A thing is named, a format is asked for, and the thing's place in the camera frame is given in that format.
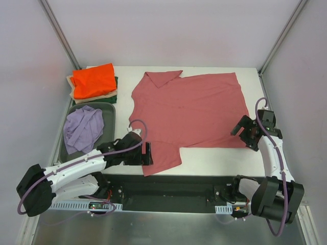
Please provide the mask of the orange folded t shirt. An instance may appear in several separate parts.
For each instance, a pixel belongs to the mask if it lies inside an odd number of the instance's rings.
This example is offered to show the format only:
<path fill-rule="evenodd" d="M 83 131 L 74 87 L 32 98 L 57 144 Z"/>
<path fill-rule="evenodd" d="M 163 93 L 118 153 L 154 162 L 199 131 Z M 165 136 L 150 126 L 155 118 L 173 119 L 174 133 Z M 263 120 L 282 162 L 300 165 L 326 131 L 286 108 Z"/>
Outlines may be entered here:
<path fill-rule="evenodd" d="M 112 63 L 74 70 L 72 76 L 75 99 L 105 95 L 117 90 Z"/>

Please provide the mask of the pink t shirt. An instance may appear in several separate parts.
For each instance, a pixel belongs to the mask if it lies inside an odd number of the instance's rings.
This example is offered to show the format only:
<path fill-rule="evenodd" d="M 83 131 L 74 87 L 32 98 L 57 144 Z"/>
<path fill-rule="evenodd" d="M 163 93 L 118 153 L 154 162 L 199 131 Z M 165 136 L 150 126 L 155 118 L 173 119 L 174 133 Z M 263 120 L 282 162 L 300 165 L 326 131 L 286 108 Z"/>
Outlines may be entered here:
<path fill-rule="evenodd" d="M 244 148 L 231 135 L 248 109 L 235 73 L 181 77 L 181 71 L 146 72 L 132 92 L 129 118 L 147 130 L 153 164 L 145 176 L 182 163 L 180 148 Z"/>

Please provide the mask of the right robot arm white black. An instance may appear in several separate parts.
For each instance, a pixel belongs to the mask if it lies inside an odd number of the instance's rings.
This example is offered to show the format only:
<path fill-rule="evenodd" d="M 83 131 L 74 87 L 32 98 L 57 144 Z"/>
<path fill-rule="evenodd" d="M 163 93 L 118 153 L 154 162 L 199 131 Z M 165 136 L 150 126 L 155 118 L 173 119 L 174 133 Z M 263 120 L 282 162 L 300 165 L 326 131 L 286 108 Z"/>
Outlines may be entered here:
<path fill-rule="evenodd" d="M 238 175 L 229 189 L 231 198 L 251 202 L 251 213 L 269 221 L 290 224 L 301 204 L 305 189 L 291 175 L 283 153 L 283 136 L 276 128 L 273 111 L 260 109 L 256 119 L 244 115 L 231 131 L 251 150 L 260 152 L 265 178 L 262 182 Z"/>

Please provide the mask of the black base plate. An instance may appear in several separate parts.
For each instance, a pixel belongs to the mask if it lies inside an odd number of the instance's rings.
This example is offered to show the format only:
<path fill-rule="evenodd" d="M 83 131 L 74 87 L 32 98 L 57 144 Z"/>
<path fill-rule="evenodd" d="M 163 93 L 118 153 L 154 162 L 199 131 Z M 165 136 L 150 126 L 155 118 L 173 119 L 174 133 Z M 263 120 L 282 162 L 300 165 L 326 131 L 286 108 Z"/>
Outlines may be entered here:
<path fill-rule="evenodd" d="M 95 198 L 121 204 L 124 211 L 214 213 L 226 204 L 247 208 L 249 201 L 233 196 L 233 177 L 148 176 L 104 174 Z"/>

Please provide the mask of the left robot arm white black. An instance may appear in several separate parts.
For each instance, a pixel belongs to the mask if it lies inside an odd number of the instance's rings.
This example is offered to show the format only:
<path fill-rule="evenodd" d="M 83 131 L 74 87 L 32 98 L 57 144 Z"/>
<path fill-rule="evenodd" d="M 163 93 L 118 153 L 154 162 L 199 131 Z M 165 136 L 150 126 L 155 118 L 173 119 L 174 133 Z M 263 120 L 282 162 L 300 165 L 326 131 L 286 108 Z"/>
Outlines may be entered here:
<path fill-rule="evenodd" d="M 16 188 L 20 197 L 17 212 L 34 217 L 62 199 L 83 195 L 104 198 L 108 184 L 101 171 L 120 164 L 153 164 L 151 143 L 137 130 L 127 133 L 122 139 L 102 143 L 74 160 L 46 168 L 39 164 L 30 166 Z"/>

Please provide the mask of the grey plastic bin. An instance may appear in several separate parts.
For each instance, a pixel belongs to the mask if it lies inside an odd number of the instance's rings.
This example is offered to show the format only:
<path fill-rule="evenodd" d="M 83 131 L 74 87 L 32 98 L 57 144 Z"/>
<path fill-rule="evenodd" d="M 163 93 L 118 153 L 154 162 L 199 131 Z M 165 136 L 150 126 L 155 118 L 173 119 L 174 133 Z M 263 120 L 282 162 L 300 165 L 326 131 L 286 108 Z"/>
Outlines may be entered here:
<path fill-rule="evenodd" d="M 103 129 L 103 135 L 100 136 L 100 138 L 95 142 L 93 150 L 96 149 L 99 145 L 102 143 L 106 142 L 111 142 L 114 140 L 114 131 L 115 131 L 115 107 L 107 102 L 88 102 L 88 103 L 81 103 L 72 106 L 66 117 L 74 112 L 76 109 L 82 108 L 83 106 L 90 106 L 94 109 L 101 109 L 103 112 L 103 120 L 104 120 L 104 129 Z M 82 152 L 76 152 L 71 155 L 67 153 L 65 144 L 64 144 L 64 139 L 63 139 L 63 133 L 62 133 L 62 139 L 60 143 L 60 150 L 59 150 L 59 156 L 58 160 L 60 163 L 65 163 L 71 160 L 74 160 L 78 157 L 83 156 L 84 153 Z"/>

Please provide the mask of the left aluminium frame post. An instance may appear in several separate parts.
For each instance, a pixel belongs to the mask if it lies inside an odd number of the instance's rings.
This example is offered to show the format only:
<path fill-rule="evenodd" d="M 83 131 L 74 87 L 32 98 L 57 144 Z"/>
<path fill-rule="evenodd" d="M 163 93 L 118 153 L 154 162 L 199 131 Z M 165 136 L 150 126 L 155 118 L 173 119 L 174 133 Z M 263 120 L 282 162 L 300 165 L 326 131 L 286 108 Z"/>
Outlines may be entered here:
<path fill-rule="evenodd" d="M 61 26 L 59 21 L 57 20 L 54 11 L 52 10 L 52 7 L 47 0 L 38 0 L 41 8 L 43 9 L 47 19 L 49 20 L 59 42 L 61 43 L 66 55 L 68 56 L 73 68 L 75 70 L 80 70 L 81 66 L 73 52 L 73 49 L 71 48 Z"/>

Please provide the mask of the aluminium frame post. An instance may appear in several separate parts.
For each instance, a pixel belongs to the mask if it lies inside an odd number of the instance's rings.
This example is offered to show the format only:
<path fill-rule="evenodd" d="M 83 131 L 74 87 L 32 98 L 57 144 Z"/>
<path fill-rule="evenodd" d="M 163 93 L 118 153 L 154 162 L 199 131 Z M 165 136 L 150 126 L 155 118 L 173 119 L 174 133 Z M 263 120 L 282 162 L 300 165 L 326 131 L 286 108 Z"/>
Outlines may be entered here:
<path fill-rule="evenodd" d="M 73 68 L 75 70 L 80 70 L 81 66 L 73 52 L 73 49 L 71 48 L 61 26 L 59 21 L 57 20 L 54 11 L 52 10 L 52 7 L 47 0 L 38 0 L 41 8 L 43 9 L 47 19 L 49 20 L 59 42 L 61 43 L 66 55 L 68 56 Z"/>
<path fill-rule="evenodd" d="M 285 26 L 283 27 L 281 33 L 279 34 L 278 38 L 276 39 L 273 47 L 271 48 L 268 56 L 266 57 L 264 63 L 258 70 L 259 77 L 262 77 L 264 72 L 266 71 L 267 67 L 269 66 L 271 60 L 283 44 L 284 40 L 288 36 L 289 32 L 291 31 L 292 27 L 295 25 L 296 21 L 298 20 L 299 16 L 303 12 L 306 5 L 309 3 L 309 0 L 300 0 L 295 9 L 293 10 L 292 14 L 290 15 L 289 19 L 287 20 Z"/>

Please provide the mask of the right aluminium frame post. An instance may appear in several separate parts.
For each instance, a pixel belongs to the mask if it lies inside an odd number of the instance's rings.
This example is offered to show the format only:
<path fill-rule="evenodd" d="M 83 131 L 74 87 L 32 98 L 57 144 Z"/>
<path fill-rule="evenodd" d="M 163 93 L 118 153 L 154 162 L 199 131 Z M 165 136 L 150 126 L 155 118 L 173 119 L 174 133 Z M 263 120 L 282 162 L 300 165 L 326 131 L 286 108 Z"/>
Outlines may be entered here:
<path fill-rule="evenodd" d="M 288 36 L 289 32 L 291 31 L 292 27 L 295 25 L 296 21 L 298 20 L 299 16 L 303 12 L 306 5 L 309 3 L 309 0 L 300 0 L 295 9 L 293 10 L 292 14 L 290 15 L 289 19 L 287 20 L 285 26 L 283 27 L 281 33 L 279 34 L 278 38 L 276 39 L 273 47 L 271 48 L 268 56 L 266 57 L 264 63 L 258 70 L 259 77 L 262 77 L 264 72 L 266 71 L 267 67 L 269 66 L 271 60 L 283 44 L 284 40 Z"/>

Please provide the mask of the lilac crumpled t shirt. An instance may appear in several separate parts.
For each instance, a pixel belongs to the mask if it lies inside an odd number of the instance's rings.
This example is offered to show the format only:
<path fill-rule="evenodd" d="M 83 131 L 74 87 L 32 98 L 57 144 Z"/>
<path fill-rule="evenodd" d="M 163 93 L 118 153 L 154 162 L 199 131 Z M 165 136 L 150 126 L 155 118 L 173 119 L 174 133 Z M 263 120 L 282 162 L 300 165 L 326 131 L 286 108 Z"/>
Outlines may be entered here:
<path fill-rule="evenodd" d="M 104 120 L 101 109 L 88 105 L 76 109 L 66 117 L 63 128 L 64 144 L 69 155 L 93 150 L 95 142 L 103 135 Z"/>

